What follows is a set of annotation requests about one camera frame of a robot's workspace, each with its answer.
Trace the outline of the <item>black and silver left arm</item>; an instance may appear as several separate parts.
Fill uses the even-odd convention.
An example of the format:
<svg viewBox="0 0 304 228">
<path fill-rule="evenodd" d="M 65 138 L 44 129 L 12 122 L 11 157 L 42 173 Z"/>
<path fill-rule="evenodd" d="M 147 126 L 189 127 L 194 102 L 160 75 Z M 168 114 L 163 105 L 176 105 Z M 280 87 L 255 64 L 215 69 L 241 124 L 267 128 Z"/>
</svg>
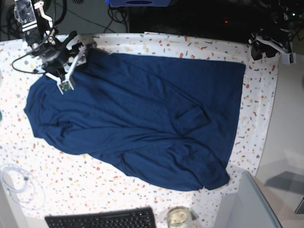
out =
<svg viewBox="0 0 304 228">
<path fill-rule="evenodd" d="M 251 56 L 257 61 L 281 54 L 283 64 L 295 64 L 293 40 L 304 29 L 304 2 L 302 0 L 254 0 L 266 16 L 258 30 L 251 33 L 248 40 Z"/>
</svg>

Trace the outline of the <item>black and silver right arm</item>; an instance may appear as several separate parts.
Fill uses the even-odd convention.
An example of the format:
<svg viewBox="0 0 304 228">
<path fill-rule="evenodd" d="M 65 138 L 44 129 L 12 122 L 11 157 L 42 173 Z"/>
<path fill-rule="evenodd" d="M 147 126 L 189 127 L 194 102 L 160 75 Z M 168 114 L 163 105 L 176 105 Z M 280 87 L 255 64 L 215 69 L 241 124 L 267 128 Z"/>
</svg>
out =
<svg viewBox="0 0 304 228">
<path fill-rule="evenodd" d="M 55 0 L 16 0 L 14 6 L 14 16 L 21 24 L 23 41 L 30 48 L 23 56 L 13 60 L 11 66 L 14 70 L 27 74 L 45 74 L 50 78 L 60 81 L 67 79 L 74 71 L 75 67 L 86 62 L 86 50 L 95 48 L 96 42 L 85 44 L 77 41 L 70 49 L 68 44 L 77 37 L 77 32 L 69 33 L 64 41 L 56 38 L 58 29 L 56 28 L 65 18 L 67 13 L 67 1 L 62 1 L 61 16 L 56 19 L 56 10 L 54 16 L 46 14 L 48 7 L 54 4 Z M 27 57 L 39 57 L 42 60 L 42 72 L 29 72 L 18 69 L 16 62 Z"/>
</svg>

